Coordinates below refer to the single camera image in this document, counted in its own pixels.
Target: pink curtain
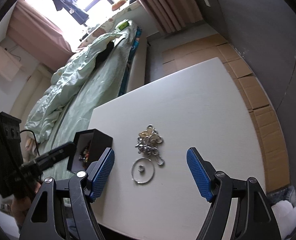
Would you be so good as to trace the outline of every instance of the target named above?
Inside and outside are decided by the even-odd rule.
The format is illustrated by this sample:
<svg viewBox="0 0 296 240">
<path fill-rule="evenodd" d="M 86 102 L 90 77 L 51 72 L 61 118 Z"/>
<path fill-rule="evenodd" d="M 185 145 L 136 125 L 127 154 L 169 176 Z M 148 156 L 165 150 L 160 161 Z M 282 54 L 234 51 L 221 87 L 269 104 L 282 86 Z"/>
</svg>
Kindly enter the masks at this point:
<svg viewBox="0 0 296 240">
<path fill-rule="evenodd" d="M 202 20 L 195 0 L 139 0 L 155 19 L 161 34 L 181 30 L 187 23 Z"/>
<path fill-rule="evenodd" d="M 54 71 L 63 67 L 74 54 L 61 29 L 25 0 L 18 0 L 7 36 Z"/>
</svg>

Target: cardboard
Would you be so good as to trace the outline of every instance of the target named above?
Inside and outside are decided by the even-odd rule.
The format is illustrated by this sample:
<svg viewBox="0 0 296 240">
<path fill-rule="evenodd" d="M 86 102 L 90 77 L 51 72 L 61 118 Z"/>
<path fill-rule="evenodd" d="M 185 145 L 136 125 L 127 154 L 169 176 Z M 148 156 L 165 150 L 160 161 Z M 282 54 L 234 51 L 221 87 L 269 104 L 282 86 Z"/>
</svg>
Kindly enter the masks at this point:
<svg viewBox="0 0 296 240">
<path fill-rule="evenodd" d="M 249 112 L 261 149 L 266 191 L 290 183 L 288 154 L 277 116 L 258 80 L 234 48 L 219 34 L 164 51 L 165 75 L 218 57 L 234 81 Z"/>
<path fill-rule="evenodd" d="M 213 46 L 221 45 L 227 43 L 227 40 L 220 34 L 214 34 L 202 39 L 188 42 L 186 44 L 180 45 L 173 49 L 166 50 L 161 53 L 163 58 L 163 64 L 171 60 L 179 59 L 189 53 L 211 48 Z"/>
<path fill-rule="evenodd" d="M 245 91 L 252 109 L 269 105 L 266 94 L 254 76 L 246 76 L 238 79 Z"/>
</svg>

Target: bed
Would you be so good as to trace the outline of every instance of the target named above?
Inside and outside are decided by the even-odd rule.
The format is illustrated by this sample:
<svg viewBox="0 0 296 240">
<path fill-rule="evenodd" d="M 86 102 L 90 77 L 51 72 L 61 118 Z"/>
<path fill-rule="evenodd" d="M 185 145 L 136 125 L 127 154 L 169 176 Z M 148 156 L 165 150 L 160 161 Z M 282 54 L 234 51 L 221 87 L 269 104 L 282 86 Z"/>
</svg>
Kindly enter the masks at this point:
<svg viewBox="0 0 296 240">
<path fill-rule="evenodd" d="M 80 91 L 61 109 L 58 120 L 54 123 L 49 134 L 49 138 L 39 144 L 40 154 L 67 141 L 73 141 L 75 132 L 86 130 L 92 110 L 95 107 L 144 85 L 147 49 L 145 34 L 141 33 L 138 37 L 128 40 L 125 37 L 120 37 L 115 39 L 114 43 L 115 46 L 108 58 L 99 65 L 96 65 Z M 25 93 L 26 90 L 33 89 L 31 84 L 29 86 L 29 88 L 24 87 L 22 93 Z M 21 103 L 22 97 L 18 96 L 14 106 Z M 29 108 L 32 108 L 34 105 L 31 103 L 31 100 L 29 101 L 27 99 L 25 99 L 24 104 L 26 107 L 21 106 L 22 113 L 30 112 L 31 109 Z M 20 118 L 23 117 L 23 124 L 26 122 L 25 119 L 29 119 L 25 114 L 17 113 L 16 115 Z M 25 161 L 31 159 L 31 155 L 27 155 L 24 148 L 27 136 L 30 135 L 22 134 L 21 137 L 21 148 Z M 66 167 L 67 159 L 47 170 L 44 176 L 53 176 L 56 179 L 69 178 L 72 174 L 66 171 Z"/>
</svg>

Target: blue gripper pad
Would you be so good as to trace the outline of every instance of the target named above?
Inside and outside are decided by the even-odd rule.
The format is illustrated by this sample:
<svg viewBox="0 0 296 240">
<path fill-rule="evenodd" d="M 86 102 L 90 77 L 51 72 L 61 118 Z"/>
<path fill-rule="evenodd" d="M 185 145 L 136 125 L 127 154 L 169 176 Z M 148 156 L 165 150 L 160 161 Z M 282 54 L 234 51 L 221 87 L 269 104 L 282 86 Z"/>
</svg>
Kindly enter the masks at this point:
<svg viewBox="0 0 296 240">
<path fill-rule="evenodd" d="M 211 183 L 207 173 L 191 149 L 187 151 L 186 158 L 188 167 L 195 180 L 200 195 L 210 202 L 213 198 L 213 194 L 211 193 Z"/>
<path fill-rule="evenodd" d="M 92 201 L 101 196 L 106 185 L 107 178 L 112 170 L 113 164 L 115 163 L 115 152 L 112 150 L 107 156 L 106 160 L 101 165 L 97 172 L 94 180 L 92 181 L 91 193 L 89 195 Z"/>
</svg>

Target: tabletop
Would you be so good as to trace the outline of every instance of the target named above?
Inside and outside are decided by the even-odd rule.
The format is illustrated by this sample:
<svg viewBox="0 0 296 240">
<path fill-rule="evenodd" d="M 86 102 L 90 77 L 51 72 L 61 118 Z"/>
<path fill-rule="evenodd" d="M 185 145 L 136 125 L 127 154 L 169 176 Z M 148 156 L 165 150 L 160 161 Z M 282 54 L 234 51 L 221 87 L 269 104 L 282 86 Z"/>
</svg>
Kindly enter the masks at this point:
<svg viewBox="0 0 296 240">
<path fill-rule="evenodd" d="M 164 167 L 144 185 L 131 179 L 142 154 L 138 133 L 152 124 L 163 137 Z M 200 196 L 186 162 L 196 147 L 204 160 L 231 178 L 256 177 L 265 191 L 261 151 L 250 115 L 218 58 L 156 80 L 94 109 L 89 129 L 113 137 L 115 164 L 92 205 L 97 221 L 121 234 L 148 240 L 194 240 L 210 204 Z M 223 239 L 230 239 L 233 199 Z"/>
</svg>

